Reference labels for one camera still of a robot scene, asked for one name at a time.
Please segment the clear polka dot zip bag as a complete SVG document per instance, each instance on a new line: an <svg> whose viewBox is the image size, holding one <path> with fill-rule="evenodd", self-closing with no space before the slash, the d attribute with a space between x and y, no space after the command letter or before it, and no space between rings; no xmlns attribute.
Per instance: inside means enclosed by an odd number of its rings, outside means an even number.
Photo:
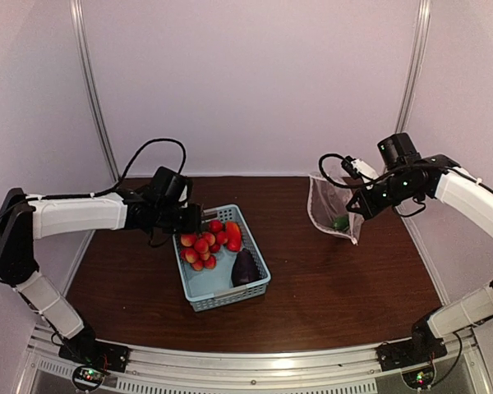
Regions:
<svg viewBox="0 0 493 394"><path fill-rule="evenodd" d="M311 172L308 175L308 180L306 210L312 225L325 234L347 239L353 245L358 245L364 219L361 215L350 213L345 208L352 198L352 190L332 185L320 172ZM346 232L333 230L332 221L343 215L349 216L349 230Z"/></svg>

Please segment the red orange bell pepper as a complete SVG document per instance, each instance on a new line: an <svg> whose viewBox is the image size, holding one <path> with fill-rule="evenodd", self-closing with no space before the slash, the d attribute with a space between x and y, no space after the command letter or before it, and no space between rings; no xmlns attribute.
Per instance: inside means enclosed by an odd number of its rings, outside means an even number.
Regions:
<svg viewBox="0 0 493 394"><path fill-rule="evenodd" d="M225 223L225 233L227 235L226 247L232 252L239 252L242 248L242 232L236 222L228 221Z"/></svg>

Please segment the light blue plastic basket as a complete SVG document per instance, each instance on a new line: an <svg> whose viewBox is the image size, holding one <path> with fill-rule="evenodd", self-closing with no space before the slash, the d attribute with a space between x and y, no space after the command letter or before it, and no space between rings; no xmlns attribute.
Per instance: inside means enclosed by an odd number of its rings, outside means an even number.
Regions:
<svg viewBox="0 0 493 394"><path fill-rule="evenodd" d="M266 293L271 274L260 252L254 236L236 204L208 208L203 213L203 222L218 219L221 222L236 222L242 233L242 248L249 250L256 262L260 279L241 286L234 286L232 281L233 264L236 254L226 248L217 253L217 267L196 271L181 257L182 244L180 236L173 237L173 248L177 258L178 271L187 301L196 312L233 304Z"/></svg>

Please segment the left aluminium corner post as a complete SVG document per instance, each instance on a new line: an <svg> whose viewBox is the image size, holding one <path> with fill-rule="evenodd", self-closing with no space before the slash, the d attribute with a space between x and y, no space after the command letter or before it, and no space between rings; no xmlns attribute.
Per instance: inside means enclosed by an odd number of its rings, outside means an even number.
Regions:
<svg viewBox="0 0 493 394"><path fill-rule="evenodd" d="M91 62L90 49L85 27L83 2L80 0L71 0L70 8L71 22L76 36L78 56L85 82L86 97L94 121L94 128L99 138L101 152L104 156L110 178L113 181L117 181L119 177L119 170L114 156L113 147L106 129L104 115L99 100L99 93L94 79L94 69Z"/></svg>

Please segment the purple eggplant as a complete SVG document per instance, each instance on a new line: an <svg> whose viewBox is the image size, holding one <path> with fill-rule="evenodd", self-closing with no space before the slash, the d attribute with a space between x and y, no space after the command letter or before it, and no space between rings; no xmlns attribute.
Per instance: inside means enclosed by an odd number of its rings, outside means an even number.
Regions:
<svg viewBox="0 0 493 394"><path fill-rule="evenodd" d="M242 286L256 282L259 278L260 274L251 252L247 249L239 251L236 255L231 273L233 286Z"/></svg>

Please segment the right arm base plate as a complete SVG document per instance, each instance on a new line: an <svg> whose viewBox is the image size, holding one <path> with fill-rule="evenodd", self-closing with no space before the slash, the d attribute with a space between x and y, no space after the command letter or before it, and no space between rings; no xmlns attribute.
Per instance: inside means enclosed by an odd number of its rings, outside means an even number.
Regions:
<svg viewBox="0 0 493 394"><path fill-rule="evenodd" d="M410 339L383 342L376 348L383 372L399 370L403 383L412 390L430 389L436 382L437 359L447 355L442 340L425 341L414 335Z"/></svg>

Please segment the front aluminium rail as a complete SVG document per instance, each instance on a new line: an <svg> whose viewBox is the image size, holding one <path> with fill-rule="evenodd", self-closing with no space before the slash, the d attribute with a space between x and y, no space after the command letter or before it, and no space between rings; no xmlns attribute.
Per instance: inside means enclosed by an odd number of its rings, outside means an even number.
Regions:
<svg viewBox="0 0 493 394"><path fill-rule="evenodd" d="M80 393L71 382L77 363L58 357L45 326L35 325L12 393ZM111 372L92 393L493 393L472 330L462 331L463 348L445 339L447 356L431 364L384 371L380 343L332 350L275 353L209 353L132 346L125 372ZM411 389L403 375L435 367L430 390Z"/></svg>

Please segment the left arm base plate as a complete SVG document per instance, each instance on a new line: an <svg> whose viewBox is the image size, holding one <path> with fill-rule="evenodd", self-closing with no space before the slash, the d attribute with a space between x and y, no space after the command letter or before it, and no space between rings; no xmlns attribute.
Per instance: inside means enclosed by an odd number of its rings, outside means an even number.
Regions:
<svg viewBox="0 0 493 394"><path fill-rule="evenodd" d="M60 345L58 356L77 366L71 372L71 383L81 392L92 392L107 382L112 373L124 373L129 361L127 346L94 341L93 349L79 351L71 343Z"/></svg>

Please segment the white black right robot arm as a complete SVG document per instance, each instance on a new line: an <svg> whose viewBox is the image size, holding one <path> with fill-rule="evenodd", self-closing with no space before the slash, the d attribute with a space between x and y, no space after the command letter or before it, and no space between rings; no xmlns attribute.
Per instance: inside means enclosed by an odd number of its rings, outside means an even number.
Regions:
<svg viewBox="0 0 493 394"><path fill-rule="evenodd" d="M423 158L406 133L392 135L378 145L385 173L361 159L346 156L342 167L353 179L361 179L346 205L349 212L370 220L386 208L411 199L423 204L436 199L454 208L493 239L493 190L474 178L451 158L437 154ZM493 318L493 280L461 300L425 317L404 353L412 362L422 362L436 349L436 338L446 337L473 324Z"/></svg>

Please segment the right aluminium corner post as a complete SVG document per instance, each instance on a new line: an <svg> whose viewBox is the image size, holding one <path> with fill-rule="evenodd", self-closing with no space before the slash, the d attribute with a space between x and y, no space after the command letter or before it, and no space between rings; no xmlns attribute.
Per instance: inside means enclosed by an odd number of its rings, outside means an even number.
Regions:
<svg viewBox="0 0 493 394"><path fill-rule="evenodd" d="M414 102L416 86L422 71L422 64L426 52L426 44L431 24L431 6L432 1L430 0L420 0L418 2L412 51L399 114L394 129L395 134L406 131L408 124L408 118Z"/></svg>

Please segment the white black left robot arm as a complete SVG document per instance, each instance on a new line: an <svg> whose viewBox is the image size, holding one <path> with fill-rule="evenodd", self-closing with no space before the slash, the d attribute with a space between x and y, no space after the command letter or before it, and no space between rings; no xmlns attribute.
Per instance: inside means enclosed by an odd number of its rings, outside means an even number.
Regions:
<svg viewBox="0 0 493 394"><path fill-rule="evenodd" d="M198 232L202 210L190 201L193 182L160 167L137 190L115 186L79 195L28 195L9 190L0 208L0 282L16 289L63 338L83 364L94 364L101 345L62 293L40 272L34 242L60 234L96 230L142 230L148 235Z"/></svg>

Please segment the green cucumber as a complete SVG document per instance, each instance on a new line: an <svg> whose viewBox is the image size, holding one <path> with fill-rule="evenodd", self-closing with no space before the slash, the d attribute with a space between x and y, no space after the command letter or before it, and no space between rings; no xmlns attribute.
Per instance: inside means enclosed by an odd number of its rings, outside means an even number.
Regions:
<svg viewBox="0 0 493 394"><path fill-rule="evenodd" d="M346 232L350 228L348 215L338 216L332 221L332 229L335 231Z"/></svg>

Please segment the red peach bunch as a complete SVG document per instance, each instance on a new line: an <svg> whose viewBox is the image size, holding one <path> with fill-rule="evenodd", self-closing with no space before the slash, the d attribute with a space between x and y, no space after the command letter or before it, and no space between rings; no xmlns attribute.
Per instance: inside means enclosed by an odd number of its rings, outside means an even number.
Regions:
<svg viewBox="0 0 493 394"><path fill-rule="evenodd" d="M225 225L219 220L211 220L205 230L200 233L181 234L180 257L194 271L212 270L217 266L217 254L228 243Z"/></svg>

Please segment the aluminium corner post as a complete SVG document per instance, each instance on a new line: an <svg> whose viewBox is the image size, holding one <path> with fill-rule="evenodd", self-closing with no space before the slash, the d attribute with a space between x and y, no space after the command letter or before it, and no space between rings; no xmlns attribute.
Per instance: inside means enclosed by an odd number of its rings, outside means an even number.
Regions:
<svg viewBox="0 0 493 394"><path fill-rule="evenodd" d="M94 69L91 62L90 49L85 27L83 2L80 0L71 0L70 8L71 22L76 36L78 56L85 82L86 97L94 121L94 128L99 138L101 152L104 156L110 178L113 181L117 181L119 177L119 170L114 156L113 147L106 129L104 115L99 100L99 93L94 79Z"/></svg>
<svg viewBox="0 0 493 394"><path fill-rule="evenodd" d="M431 6L432 1L430 0L420 0L418 2L412 51L399 114L394 129L395 134L406 131L408 124L408 118L414 102L416 86L422 71L422 64L426 52L426 44L431 24Z"/></svg>

